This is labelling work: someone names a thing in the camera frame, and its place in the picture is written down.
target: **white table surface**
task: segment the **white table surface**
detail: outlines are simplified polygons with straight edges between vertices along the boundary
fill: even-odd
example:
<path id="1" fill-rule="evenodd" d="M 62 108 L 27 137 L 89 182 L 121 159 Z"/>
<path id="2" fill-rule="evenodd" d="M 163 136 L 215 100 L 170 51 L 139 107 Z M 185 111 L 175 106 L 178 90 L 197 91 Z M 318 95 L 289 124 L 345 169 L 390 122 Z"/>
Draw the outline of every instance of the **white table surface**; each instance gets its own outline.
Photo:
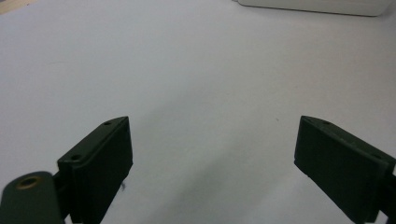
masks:
<path id="1" fill-rule="evenodd" d="M 300 116 L 396 157 L 395 98 L 396 4 L 39 0 L 0 17 L 0 187 L 129 116 L 134 166 L 103 223 L 352 223 L 293 164 Z"/>

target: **white object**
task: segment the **white object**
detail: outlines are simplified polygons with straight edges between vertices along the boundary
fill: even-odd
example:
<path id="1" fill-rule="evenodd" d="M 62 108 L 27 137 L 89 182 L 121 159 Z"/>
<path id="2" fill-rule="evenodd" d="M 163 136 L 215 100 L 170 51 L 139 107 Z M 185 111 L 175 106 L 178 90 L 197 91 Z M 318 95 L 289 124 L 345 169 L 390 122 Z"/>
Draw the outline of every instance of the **white object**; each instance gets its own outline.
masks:
<path id="1" fill-rule="evenodd" d="M 237 0 L 250 7 L 275 7 L 305 11 L 378 16 L 392 0 Z"/>

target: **white surface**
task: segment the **white surface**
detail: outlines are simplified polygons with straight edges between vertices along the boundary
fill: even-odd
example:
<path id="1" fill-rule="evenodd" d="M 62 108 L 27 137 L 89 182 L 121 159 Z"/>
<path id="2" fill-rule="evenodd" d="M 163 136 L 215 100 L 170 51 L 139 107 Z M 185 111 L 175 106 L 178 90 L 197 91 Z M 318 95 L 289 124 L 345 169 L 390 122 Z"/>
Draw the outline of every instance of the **white surface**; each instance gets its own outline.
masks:
<path id="1" fill-rule="evenodd" d="M 0 186 L 126 115 L 134 167 L 103 223 L 351 223 L 293 165 L 299 119 L 395 157 L 395 39 L 394 4 L 40 0 L 0 17 Z"/>
<path id="2" fill-rule="evenodd" d="M 348 15 L 378 16 L 392 0 L 238 0 L 251 7 L 275 7 Z"/>

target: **screw hole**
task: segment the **screw hole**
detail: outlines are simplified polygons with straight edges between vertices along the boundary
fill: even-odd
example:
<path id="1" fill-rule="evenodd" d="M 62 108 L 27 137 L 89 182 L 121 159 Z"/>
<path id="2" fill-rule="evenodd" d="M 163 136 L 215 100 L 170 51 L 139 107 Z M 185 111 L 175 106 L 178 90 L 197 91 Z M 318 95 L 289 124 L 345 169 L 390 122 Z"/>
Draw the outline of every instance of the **screw hole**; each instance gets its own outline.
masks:
<path id="1" fill-rule="evenodd" d="M 78 161 L 81 158 L 81 155 L 74 155 L 71 157 L 72 161 Z"/>
<path id="2" fill-rule="evenodd" d="M 30 189 L 36 186 L 39 180 L 40 177 L 38 176 L 28 176 L 18 183 L 17 189 Z"/>

